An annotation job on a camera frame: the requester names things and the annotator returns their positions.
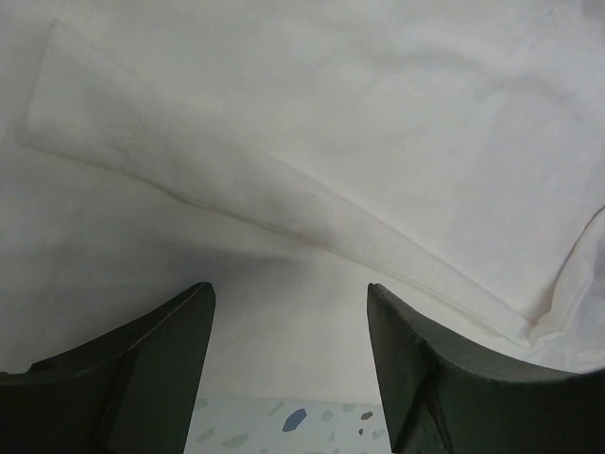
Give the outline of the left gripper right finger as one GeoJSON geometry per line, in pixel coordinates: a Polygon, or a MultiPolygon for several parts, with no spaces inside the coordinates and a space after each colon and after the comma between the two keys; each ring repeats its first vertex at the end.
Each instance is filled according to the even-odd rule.
{"type": "Polygon", "coordinates": [[[603,371],[497,353],[378,284],[368,287],[367,316],[392,452],[603,452],[603,371]]]}

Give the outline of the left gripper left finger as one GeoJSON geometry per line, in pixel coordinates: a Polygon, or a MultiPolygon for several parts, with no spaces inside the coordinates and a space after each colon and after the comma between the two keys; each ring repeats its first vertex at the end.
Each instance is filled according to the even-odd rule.
{"type": "Polygon", "coordinates": [[[1,375],[4,453],[182,453],[216,308],[198,283],[143,317],[1,375]]]}

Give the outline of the white t shirt red print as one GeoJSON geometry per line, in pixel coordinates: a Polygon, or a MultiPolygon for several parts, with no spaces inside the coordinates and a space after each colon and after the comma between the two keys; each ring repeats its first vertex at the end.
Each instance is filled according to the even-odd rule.
{"type": "Polygon", "coordinates": [[[199,281],[202,385],[375,403],[366,288],[604,364],[600,1],[5,1],[1,367],[199,281]]]}

